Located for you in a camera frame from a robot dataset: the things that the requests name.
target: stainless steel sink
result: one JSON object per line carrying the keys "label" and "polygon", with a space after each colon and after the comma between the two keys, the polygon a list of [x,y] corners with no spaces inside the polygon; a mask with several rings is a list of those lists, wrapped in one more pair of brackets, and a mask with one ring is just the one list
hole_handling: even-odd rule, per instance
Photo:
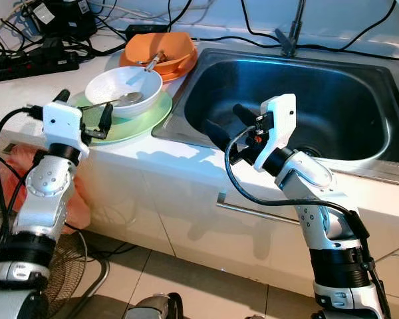
{"label": "stainless steel sink", "polygon": [[399,183],[399,93],[380,66],[205,49],[153,135],[213,147],[205,119],[233,136],[244,128],[236,103],[258,113],[262,101],[284,93],[297,97],[289,147],[338,171]]}

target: white bowl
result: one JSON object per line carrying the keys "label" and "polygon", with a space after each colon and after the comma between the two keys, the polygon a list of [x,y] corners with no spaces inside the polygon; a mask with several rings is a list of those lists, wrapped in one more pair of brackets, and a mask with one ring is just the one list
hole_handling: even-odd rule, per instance
{"label": "white bowl", "polygon": [[127,93],[141,92],[143,98],[138,103],[129,106],[113,104],[113,115],[133,118],[153,107],[161,87],[162,78],[156,71],[145,72],[140,66],[123,66],[99,74],[87,84],[84,93],[90,103],[99,104]]}

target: sink drain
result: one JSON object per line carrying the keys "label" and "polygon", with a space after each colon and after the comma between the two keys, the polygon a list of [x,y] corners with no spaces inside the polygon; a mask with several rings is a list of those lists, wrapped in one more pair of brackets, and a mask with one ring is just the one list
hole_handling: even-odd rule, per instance
{"label": "sink drain", "polygon": [[320,151],[318,151],[316,148],[312,148],[310,146],[300,146],[295,148],[298,151],[302,151],[303,153],[306,153],[309,156],[312,156],[313,158],[321,158],[322,154]]}

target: spoon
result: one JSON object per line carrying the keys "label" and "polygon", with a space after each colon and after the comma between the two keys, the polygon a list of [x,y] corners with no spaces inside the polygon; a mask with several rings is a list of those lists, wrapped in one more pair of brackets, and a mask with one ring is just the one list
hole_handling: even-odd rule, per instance
{"label": "spoon", "polygon": [[88,106],[81,106],[80,109],[85,111],[85,110],[90,110],[91,108],[96,108],[97,106],[101,106],[107,103],[112,103],[112,102],[117,102],[120,101],[120,104],[123,104],[123,106],[129,106],[132,105],[136,102],[139,102],[144,95],[141,92],[131,92],[124,94],[120,96],[119,98],[116,98],[115,100],[111,101],[106,101],[98,104],[93,104],[93,105],[88,105]]}

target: white countertop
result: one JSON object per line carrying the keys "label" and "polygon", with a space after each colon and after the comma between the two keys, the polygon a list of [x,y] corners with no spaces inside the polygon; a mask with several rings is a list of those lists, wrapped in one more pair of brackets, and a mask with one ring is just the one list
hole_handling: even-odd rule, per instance
{"label": "white countertop", "polygon": [[[198,51],[201,52],[205,46],[279,54],[279,49],[257,49],[249,45],[217,43],[207,43],[206,45],[200,43]],[[316,51],[301,51],[298,56],[385,66],[391,70],[399,88],[399,62]],[[63,88],[70,90],[72,99],[79,97],[92,78],[105,70],[118,67],[118,58],[119,53],[116,53],[83,63],[79,70],[0,82],[0,119],[11,110],[26,104],[46,104]],[[165,84],[163,89],[173,96],[183,79],[180,78]],[[5,126],[3,135],[13,141],[42,146],[41,129],[40,122],[34,121],[26,115],[17,115]],[[223,153],[220,151],[160,140],[150,134],[144,134],[125,142],[92,147],[91,156],[98,160],[106,159],[107,162],[123,163],[130,167],[159,171],[170,175],[173,169],[177,169],[190,175],[197,175],[198,179],[207,179],[216,174],[222,174],[222,169],[224,169]],[[271,177],[266,173],[253,171],[246,163],[237,164],[235,171],[242,182],[276,188]],[[399,185],[345,174],[337,174],[337,177],[340,188],[352,198],[359,208],[399,216]]]}

